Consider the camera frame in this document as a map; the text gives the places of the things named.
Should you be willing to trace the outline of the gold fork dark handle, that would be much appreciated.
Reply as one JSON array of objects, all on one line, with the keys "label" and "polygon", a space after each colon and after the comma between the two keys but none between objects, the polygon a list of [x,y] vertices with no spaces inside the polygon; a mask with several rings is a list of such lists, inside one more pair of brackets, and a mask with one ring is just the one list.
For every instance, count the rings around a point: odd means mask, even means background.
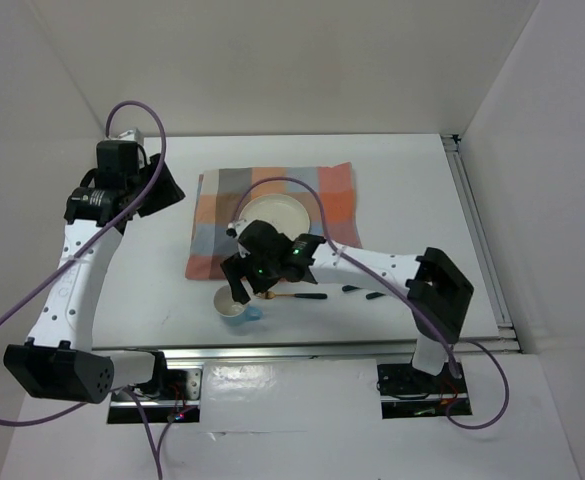
[{"label": "gold fork dark handle", "polygon": [[275,293],[272,291],[265,292],[261,295],[263,299],[273,300],[277,298],[294,298],[303,300],[327,300],[328,295],[325,293]]}]

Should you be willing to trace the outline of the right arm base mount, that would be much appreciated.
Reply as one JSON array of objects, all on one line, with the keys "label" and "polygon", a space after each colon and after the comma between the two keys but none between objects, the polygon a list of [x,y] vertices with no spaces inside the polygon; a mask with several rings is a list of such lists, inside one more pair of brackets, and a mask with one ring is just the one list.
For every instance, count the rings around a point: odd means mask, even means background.
[{"label": "right arm base mount", "polygon": [[452,416],[472,414],[465,380],[454,378],[447,365],[432,376],[410,363],[378,364],[376,389],[385,420],[445,417],[447,409]]}]

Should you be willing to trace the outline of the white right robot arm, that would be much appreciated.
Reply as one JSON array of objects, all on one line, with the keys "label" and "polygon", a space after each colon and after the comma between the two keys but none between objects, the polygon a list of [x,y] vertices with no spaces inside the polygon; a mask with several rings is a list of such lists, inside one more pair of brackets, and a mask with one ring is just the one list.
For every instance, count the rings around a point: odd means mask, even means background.
[{"label": "white right robot arm", "polygon": [[291,240],[262,220],[236,220],[226,234],[238,252],[221,263],[232,298],[250,300],[280,281],[352,285],[394,297],[411,310],[418,330],[408,379],[420,392],[432,391],[447,367],[461,377],[453,346],[458,342],[474,287],[442,250],[420,255],[379,253],[348,247],[331,238],[301,234]]}]

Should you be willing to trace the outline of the gold knife dark handle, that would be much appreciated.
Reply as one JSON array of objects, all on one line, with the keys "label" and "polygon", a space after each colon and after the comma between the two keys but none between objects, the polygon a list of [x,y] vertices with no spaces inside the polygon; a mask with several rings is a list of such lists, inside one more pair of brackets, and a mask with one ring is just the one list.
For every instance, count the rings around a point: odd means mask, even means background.
[{"label": "gold knife dark handle", "polygon": [[367,300],[376,300],[376,299],[382,298],[384,296],[385,296],[385,294],[380,293],[380,292],[371,292],[371,293],[366,294],[365,298]]}]

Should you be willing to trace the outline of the blue mug white inside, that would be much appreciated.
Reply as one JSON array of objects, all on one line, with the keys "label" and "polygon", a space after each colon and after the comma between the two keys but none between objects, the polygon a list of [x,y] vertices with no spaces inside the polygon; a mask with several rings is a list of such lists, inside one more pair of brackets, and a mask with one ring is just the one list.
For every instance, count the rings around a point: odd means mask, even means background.
[{"label": "blue mug white inside", "polygon": [[236,302],[229,286],[219,288],[213,306],[225,327],[234,335],[247,335],[263,318],[263,312],[249,304]]}]

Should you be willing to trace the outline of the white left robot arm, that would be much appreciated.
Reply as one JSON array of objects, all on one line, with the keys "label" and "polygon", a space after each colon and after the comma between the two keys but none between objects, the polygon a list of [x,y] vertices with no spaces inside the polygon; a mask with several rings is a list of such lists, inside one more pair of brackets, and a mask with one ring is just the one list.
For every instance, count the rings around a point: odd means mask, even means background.
[{"label": "white left robot arm", "polygon": [[66,201],[63,273],[53,281],[38,320],[3,363],[34,398],[98,404],[120,387],[156,399],[168,390],[162,353],[93,350],[93,325],[108,266],[133,216],[145,217],[184,199],[158,155],[131,136],[96,146],[97,165]]}]

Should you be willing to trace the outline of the checkered orange blue cloth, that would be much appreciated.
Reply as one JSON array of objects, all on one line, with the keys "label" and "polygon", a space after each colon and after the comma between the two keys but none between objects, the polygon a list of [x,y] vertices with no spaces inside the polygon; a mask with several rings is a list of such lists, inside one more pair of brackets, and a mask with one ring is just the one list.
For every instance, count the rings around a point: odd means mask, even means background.
[{"label": "checkered orange blue cloth", "polygon": [[231,220],[263,220],[295,239],[302,233],[323,233],[321,210],[334,241],[361,246],[350,163],[207,170],[198,179],[185,278],[224,278],[220,264],[237,251],[237,244],[226,234]]}]

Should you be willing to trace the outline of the cream ceramic plate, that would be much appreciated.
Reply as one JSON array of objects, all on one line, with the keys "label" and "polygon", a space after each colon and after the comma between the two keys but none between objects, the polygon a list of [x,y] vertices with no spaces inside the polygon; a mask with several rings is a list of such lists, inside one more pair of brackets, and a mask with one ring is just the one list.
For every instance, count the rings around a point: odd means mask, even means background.
[{"label": "cream ceramic plate", "polygon": [[239,219],[267,222],[291,240],[309,233],[311,229],[306,208],[298,200],[285,194],[268,194],[249,201],[241,210]]}]

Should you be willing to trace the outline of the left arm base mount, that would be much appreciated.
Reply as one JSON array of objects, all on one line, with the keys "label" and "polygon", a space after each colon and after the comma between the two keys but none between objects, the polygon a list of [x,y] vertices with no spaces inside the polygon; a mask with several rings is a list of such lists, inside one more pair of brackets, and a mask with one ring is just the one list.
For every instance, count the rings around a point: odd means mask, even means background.
[{"label": "left arm base mount", "polygon": [[[132,391],[150,424],[194,424],[200,421],[203,368],[188,365],[168,368],[157,386],[135,386]],[[134,400],[126,393],[112,394],[108,407],[110,425],[141,424],[142,418]]]}]

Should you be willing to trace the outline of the gold spoon dark handle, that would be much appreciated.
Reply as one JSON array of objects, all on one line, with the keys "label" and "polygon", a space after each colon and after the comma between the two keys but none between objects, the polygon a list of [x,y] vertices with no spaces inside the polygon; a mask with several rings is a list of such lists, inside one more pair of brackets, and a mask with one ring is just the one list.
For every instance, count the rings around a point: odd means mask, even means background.
[{"label": "gold spoon dark handle", "polygon": [[361,288],[353,285],[344,285],[342,286],[341,290],[343,293],[352,293],[361,290]]}]

